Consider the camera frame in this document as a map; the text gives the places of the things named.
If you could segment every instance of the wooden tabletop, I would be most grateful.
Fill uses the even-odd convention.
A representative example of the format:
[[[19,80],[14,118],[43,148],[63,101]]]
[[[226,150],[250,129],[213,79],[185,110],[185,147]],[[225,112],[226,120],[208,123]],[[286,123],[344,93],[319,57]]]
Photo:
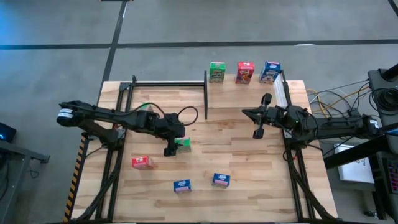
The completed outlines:
[[[143,102],[154,102],[166,113],[196,106],[200,114],[195,124],[186,127],[186,136],[192,140],[191,153],[175,157],[163,156],[165,141],[148,134],[127,132],[113,221],[297,221],[289,170],[282,159],[281,130],[266,126],[264,137],[255,140],[252,138],[254,125],[241,112],[241,108],[259,106],[264,93],[274,94],[272,85],[260,84],[257,79],[253,77],[249,85],[236,85],[234,76],[227,75],[223,84],[209,83],[208,120],[204,119],[203,88],[136,88],[132,108]],[[288,83],[292,103],[310,108],[304,82]],[[104,82],[98,106],[116,106],[119,84]],[[194,117],[193,110],[186,110],[180,119],[187,123]],[[92,141],[88,152],[98,147],[100,143]],[[155,169],[131,167],[131,157],[144,155],[154,160]],[[311,190],[328,212],[336,216],[321,152],[307,148],[303,150],[303,156]],[[106,150],[103,149],[86,158],[72,218],[81,215],[98,193],[105,157]],[[231,185],[227,189],[211,185],[215,172],[231,175]],[[192,192],[174,193],[173,182],[184,179],[191,180]],[[109,192],[105,198],[105,211]],[[300,194],[306,210],[303,193]]]

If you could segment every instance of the red cereal box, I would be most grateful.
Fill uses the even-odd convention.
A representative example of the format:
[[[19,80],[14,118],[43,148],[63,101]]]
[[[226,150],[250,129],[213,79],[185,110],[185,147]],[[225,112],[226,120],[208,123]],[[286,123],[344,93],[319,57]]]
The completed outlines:
[[[236,76],[236,84],[249,84],[254,73],[253,62],[239,62],[238,75]]]
[[[149,156],[132,158],[131,164],[136,169],[151,169],[154,167],[154,161]]]

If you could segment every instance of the concrete floor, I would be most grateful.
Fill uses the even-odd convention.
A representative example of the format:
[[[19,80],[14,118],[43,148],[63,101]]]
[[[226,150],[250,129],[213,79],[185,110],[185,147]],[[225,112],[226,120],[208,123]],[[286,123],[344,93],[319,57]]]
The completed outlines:
[[[0,0],[0,45],[108,44],[120,6],[97,0]],[[387,0],[135,0],[127,5],[119,43],[398,39],[397,26]],[[236,72],[238,61],[255,62],[259,72],[265,60],[273,60],[282,63],[288,79],[322,90],[393,66],[396,52],[398,45],[117,49],[109,79],[199,80],[212,60],[226,62],[229,73]],[[58,103],[95,104],[108,53],[0,50],[0,122],[18,130],[17,145],[51,155],[45,166],[32,163],[40,177],[27,175],[15,223],[62,220],[80,131],[55,122]],[[367,99],[360,111],[376,114]],[[369,194],[335,189],[333,195],[340,218],[377,222],[362,215],[360,199]]]

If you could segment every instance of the blue cereal box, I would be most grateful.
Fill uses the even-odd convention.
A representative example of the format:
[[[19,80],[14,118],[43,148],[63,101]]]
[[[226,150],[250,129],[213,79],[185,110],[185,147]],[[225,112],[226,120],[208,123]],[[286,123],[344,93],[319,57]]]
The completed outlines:
[[[282,66],[279,62],[266,62],[260,73],[260,82],[273,84],[281,72]]]
[[[231,177],[229,175],[214,174],[213,186],[227,188],[229,186],[230,180]]]
[[[174,182],[174,192],[183,193],[191,191],[191,182],[189,180],[179,180]]]

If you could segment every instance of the green box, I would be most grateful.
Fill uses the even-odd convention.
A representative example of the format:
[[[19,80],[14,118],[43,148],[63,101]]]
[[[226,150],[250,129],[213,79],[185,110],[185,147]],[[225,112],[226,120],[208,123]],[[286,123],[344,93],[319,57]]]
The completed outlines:
[[[175,138],[174,143],[177,144],[177,152],[191,152],[191,138]]]
[[[209,82],[222,83],[225,76],[225,63],[224,62],[210,62],[210,76]]]

